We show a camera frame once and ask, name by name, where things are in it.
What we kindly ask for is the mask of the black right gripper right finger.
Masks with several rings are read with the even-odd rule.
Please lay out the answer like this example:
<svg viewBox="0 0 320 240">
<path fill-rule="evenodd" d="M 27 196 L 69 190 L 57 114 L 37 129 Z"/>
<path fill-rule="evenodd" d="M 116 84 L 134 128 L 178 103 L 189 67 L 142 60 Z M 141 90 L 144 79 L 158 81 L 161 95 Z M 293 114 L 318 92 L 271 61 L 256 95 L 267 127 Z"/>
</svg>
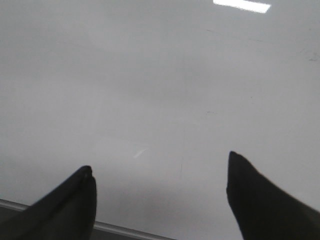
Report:
<svg viewBox="0 0 320 240">
<path fill-rule="evenodd" d="M 320 213 L 261 174 L 244 156 L 228 156 L 226 195 L 245 240 L 318 240 Z"/>
</svg>

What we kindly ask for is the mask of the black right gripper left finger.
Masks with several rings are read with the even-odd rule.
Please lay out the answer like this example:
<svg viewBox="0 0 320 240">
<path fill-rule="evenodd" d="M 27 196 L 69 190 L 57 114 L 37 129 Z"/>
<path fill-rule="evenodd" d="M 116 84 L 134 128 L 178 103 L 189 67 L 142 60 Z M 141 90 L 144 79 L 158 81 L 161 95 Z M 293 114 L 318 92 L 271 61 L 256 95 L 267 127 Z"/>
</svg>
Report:
<svg viewBox="0 0 320 240">
<path fill-rule="evenodd" d="M 2 240 L 88 240 L 97 212 L 97 185 L 84 165 L 36 203 L 0 224 Z"/>
</svg>

